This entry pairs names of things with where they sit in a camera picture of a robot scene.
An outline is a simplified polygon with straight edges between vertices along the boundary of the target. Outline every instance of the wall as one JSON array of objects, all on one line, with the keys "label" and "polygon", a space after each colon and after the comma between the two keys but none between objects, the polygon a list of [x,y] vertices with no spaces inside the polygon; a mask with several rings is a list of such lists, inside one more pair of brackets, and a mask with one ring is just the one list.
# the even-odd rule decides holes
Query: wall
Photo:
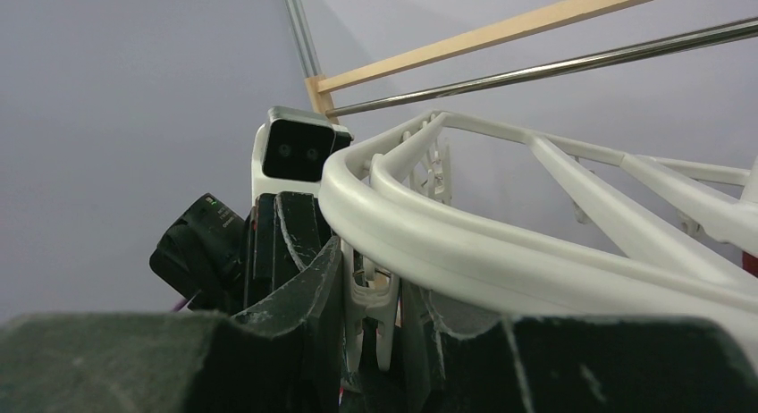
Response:
[{"label": "wall", "polygon": [[0,321],[166,310],[166,228],[240,215],[271,105],[308,108],[283,0],[0,0]]},{"label": "wall", "polygon": [[[560,0],[303,0],[327,76]],[[335,92],[337,106],[548,63],[755,15],[756,0],[659,0]],[[758,39],[343,117],[364,139],[438,107],[612,148],[749,168],[756,157]],[[526,147],[454,131],[455,207],[620,253],[574,220]],[[586,164],[677,223],[675,209],[619,169]],[[738,196],[740,189],[721,190]],[[706,244],[739,262],[740,251]]]}]

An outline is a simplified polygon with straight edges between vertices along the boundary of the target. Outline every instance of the camera lens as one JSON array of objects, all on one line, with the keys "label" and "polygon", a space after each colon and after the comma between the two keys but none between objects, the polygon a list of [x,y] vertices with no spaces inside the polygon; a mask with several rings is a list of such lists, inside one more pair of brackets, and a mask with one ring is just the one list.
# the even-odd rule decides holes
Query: camera lens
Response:
[{"label": "camera lens", "polygon": [[290,145],[287,145],[286,143],[282,143],[279,145],[279,155],[283,157],[288,157],[292,153],[292,147]]},{"label": "camera lens", "polygon": [[308,151],[306,151],[306,157],[310,161],[315,161],[318,158],[318,151],[310,148]]}]

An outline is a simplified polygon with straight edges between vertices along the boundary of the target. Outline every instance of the red object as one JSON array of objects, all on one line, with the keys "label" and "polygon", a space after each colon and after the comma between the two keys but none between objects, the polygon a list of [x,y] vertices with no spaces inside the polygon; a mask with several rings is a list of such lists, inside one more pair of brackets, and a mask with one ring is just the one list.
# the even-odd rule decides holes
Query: red object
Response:
[{"label": "red object", "polygon": [[743,252],[742,253],[742,268],[744,268],[745,271],[748,272],[749,274],[752,274],[753,276],[758,277],[758,258],[753,257],[747,252]]}]

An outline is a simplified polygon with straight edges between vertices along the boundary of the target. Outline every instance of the black camera face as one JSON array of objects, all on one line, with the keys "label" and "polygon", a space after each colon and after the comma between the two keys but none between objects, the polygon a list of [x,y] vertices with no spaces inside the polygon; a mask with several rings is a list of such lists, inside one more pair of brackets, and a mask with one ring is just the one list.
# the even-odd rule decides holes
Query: black camera face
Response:
[{"label": "black camera face", "polygon": [[279,119],[269,127],[263,173],[270,178],[318,182],[332,153],[334,129]]}]

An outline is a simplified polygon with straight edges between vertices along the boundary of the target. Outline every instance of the metal upright rail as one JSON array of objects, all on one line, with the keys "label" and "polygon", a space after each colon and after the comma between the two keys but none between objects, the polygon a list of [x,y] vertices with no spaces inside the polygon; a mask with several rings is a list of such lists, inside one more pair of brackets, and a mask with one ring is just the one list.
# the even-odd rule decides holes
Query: metal upright rail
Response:
[{"label": "metal upright rail", "polygon": [[463,82],[457,82],[441,87],[422,89],[412,93],[338,107],[326,111],[326,115],[337,117],[358,114],[385,107],[406,105],[408,103],[421,102],[439,97],[470,93],[481,89],[494,89],[504,85],[529,82],[530,80],[540,80],[553,76],[565,75],[567,73],[589,71],[599,67],[629,63],[636,60],[679,53],[690,49],[753,38],[755,36],[758,36],[758,17],[730,22],[709,29],[691,31],[668,38],[643,42],[632,46],[624,46],[610,51],[585,55],[561,62],[542,64],[513,72],[499,73],[475,80],[465,80]]}]

